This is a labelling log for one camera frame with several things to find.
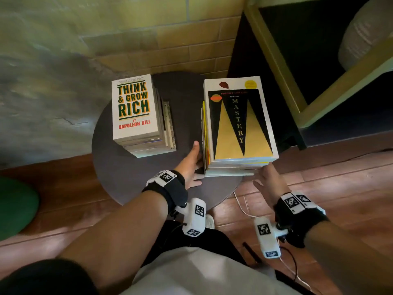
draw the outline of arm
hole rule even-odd
[[[261,168],[257,178],[263,185],[253,183],[271,208],[290,192],[272,164]],[[312,227],[304,243],[344,294],[393,293],[393,261],[331,222]]]
[[[183,175],[186,188],[201,184],[194,181],[198,153],[199,143],[195,142],[189,155],[175,168]],[[88,229],[59,258],[81,265],[99,289],[121,283],[138,271],[167,215],[165,198],[145,191]]]

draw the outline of hand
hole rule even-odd
[[[202,184],[202,181],[198,181],[198,179],[204,178],[205,175],[195,173],[195,170],[199,169],[203,165],[202,161],[199,162],[201,158],[202,154],[199,153],[199,143],[198,141],[194,141],[194,146],[190,153],[174,169],[183,175],[185,180],[185,189]]]
[[[272,209],[283,194],[291,192],[284,178],[277,173],[272,163],[260,168],[255,175],[263,185],[255,180],[252,183],[262,193],[266,203]]]

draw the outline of wall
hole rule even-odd
[[[0,168],[86,154],[110,81],[225,77],[244,0],[0,0]]]

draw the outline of white shirt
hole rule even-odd
[[[239,262],[196,247],[162,253],[141,268],[122,295],[299,295]]]

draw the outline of gold triangle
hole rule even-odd
[[[258,119],[247,100],[247,121],[246,121],[246,148],[244,157],[270,157],[273,156],[268,141],[263,134]]]
[[[226,112],[224,102],[221,102],[219,134],[217,137],[215,159],[243,158],[242,149],[233,131],[231,121]]]

